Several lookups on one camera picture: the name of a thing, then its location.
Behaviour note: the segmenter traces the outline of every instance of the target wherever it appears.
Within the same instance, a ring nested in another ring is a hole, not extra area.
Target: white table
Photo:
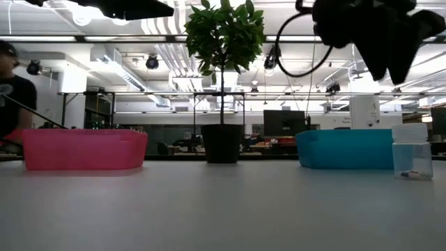
[[[444,251],[446,162],[435,181],[297,161],[145,162],[124,172],[0,163],[5,251]]]

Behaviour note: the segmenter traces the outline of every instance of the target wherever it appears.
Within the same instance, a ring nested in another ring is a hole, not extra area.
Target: green leaves
[[[248,11],[249,16],[251,17],[254,14],[254,4],[251,0],[246,0],[246,10]]]
[[[229,0],[220,1],[221,8],[210,8],[208,0],[201,0],[204,9],[193,6],[185,24],[189,55],[201,60],[201,74],[211,76],[213,83],[217,82],[214,67],[239,74],[242,67],[249,70],[265,40],[263,11],[255,11],[252,0],[236,9]]]
[[[235,64],[234,65],[234,70],[236,70],[236,72],[238,73],[238,74],[242,74],[241,72],[240,72],[240,68]]]
[[[229,0],[220,0],[220,4],[222,5],[222,10],[232,9],[231,3],[229,3]]]
[[[201,5],[206,9],[210,8],[210,3],[208,0],[201,0]]]

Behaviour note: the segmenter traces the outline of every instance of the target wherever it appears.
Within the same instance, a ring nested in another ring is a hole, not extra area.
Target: plastic bin
[[[393,169],[391,130],[311,130],[296,143],[303,167]]]
[[[131,130],[23,131],[28,170],[117,170],[142,166],[147,134]]]

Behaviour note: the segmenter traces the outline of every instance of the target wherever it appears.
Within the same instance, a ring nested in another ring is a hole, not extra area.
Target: potted plant
[[[208,0],[201,0],[202,10],[192,6],[190,21],[185,24],[186,46],[190,56],[201,59],[199,70],[203,76],[211,76],[215,84],[217,69],[221,72],[221,91],[216,93],[222,98],[220,124],[201,127],[206,159],[209,163],[235,163],[244,135],[241,125],[224,123],[224,73],[234,70],[240,74],[240,67],[249,70],[249,64],[262,53],[263,11],[255,11],[251,0],[236,9],[229,0],[220,3],[221,7],[216,8]]]

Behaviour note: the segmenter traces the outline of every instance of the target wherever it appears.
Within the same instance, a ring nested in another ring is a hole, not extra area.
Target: black t-shirt
[[[37,106],[37,91],[33,82],[23,77],[14,76],[0,79],[0,93],[26,105],[31,109]],[[16,103],[0,96],[0,136],[10,134],[19,123],[19,109]]]

